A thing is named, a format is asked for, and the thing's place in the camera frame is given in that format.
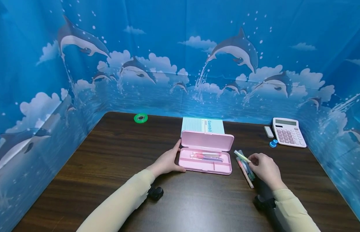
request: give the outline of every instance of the pink pencil case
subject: pink pencil case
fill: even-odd
[[[197,131],[182,132],[182,146],[179,165],[186,170],[201,171],[229,175],[232,173],[230,151],[234,136],[231,134],[214,134]],[[202,159],[192,159],[193,152],[218,152],[222,162]]]

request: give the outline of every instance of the calculator display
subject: calculator display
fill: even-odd
[[[279,123],[279,124],[286,124],[286,125],[294,125],[294,126],[296,126],[296,122],[292,122],[292,121],[284,121],[284,120],[276,119],[275,122]]]

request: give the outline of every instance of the calculator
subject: calculator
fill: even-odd
[[[273,118],[273,130],[281,145],[306,147],[306,142],[298,127],[298,121],[289,118]]]

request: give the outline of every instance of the left hand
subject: left hand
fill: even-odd
[[[171,171],[185,172],[185,168],[175,164],[176,153],[180,151],[179,146],[181,139],[177,141],[175,146],[163,153],[154,164],[147,167],[146,169],[151,171],[155,178],[161,174],[169,173]]]

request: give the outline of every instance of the white eraser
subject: white eraser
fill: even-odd
[[[265,130],[266,136],[268,136],[268,138],[274,138],[273,132],[270,129],[270,127],[264,127],[264,130]]]

